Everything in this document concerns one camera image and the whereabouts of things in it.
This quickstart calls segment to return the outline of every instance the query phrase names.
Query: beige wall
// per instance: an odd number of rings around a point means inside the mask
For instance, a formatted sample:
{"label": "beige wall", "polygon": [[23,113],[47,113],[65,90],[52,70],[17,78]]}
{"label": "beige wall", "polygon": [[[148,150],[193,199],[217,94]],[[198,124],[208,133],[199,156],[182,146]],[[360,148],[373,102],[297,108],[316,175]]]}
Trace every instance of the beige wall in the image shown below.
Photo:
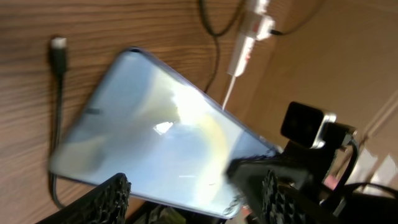
{"label": "beige wall", "polygon": [[[313,6],[314,1],[294,1],[283,27],[294,26]],[[398,1],[326,0],[298,32],[278,37],[245,122],[284,146],[279,130],[285,111],[300,101],[335,112],[338,122],[361,133],[398,89],[397,27]],[[397,137],[395,115],[368,142],[378,163],[388,153],[398,162]]]}

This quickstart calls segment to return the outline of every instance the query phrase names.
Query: phone screen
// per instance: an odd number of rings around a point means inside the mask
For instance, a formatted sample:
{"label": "phone screen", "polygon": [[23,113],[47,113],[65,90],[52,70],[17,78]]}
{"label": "phone screen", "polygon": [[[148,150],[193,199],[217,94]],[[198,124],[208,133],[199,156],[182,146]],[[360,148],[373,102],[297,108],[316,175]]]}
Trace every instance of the phone screen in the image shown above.
{"label": "phone screen", "polygon": [[231,159],[273,154],[176,71],[139,49],[123,52],[52,156],[52,172],[98,185],[125,173],[131,194],[217,217],[238,196]]}

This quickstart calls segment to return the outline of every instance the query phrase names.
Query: wood grain surface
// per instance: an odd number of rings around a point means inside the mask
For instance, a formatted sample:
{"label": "wood grain surface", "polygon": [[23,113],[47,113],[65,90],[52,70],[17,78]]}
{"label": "wood grain surface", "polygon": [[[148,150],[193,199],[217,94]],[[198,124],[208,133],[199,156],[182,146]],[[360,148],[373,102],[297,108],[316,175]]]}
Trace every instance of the wood grain surface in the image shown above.
{"label": "wood grain surface", "polygon": [[[220,30],[238,1],[208,1],[211,22]],[[220,39],[221,63],[209,94],[224,95],[237,25]],[[118,52],[139,46],[155,54],[191,82],[204,88],[213,71],[215,48],[202,28],[196,0],[0,0],[0,217],[1,223],[34,223],[57,209],[47,189],[53,77],[46,58],[49,38],[68,39],[63,130],[76,118]],[[269,52],[259,44],[249,77],[231,101],[243,118]],[[91,187],[58,182],[68,204]],[[129,211],[141,205],[131,200]]]}

